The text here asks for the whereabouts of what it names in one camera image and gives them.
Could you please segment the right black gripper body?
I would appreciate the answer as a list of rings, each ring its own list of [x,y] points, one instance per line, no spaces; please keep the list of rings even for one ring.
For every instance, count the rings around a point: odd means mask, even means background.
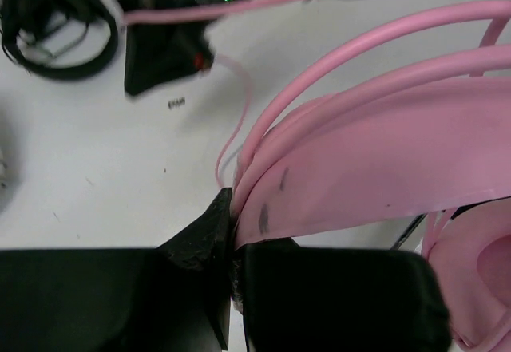
[[[124,13],[205,6],[232,0],[116,0]],[[205,37],[208,21],[133,24],[127,28],[125,92],[139,97],[150,89],[211,68],[214,55]]]

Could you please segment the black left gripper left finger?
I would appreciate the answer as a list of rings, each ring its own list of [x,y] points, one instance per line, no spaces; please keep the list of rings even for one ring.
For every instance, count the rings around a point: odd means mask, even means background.
[[[226,350],[231,198],[155,248],[3,251],[2,350]]]

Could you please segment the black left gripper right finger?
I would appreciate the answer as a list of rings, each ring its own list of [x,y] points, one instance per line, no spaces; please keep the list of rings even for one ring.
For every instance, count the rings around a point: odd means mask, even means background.
[[[301,247],[278,239],[230,254],[250,351],[447,351],[436,275],[409,251]]]

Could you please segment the pink headphones with cable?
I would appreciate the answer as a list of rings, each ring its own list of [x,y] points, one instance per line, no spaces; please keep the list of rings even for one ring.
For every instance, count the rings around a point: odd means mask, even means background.
[[[291,103],[321,77],[397,38],[488,22],[477,48]],[[510,348],[509,0],[441,6],[341,45],[252,126],[237,160],[226,268],[243,246],[409,251],[436,275],[452,344]]]

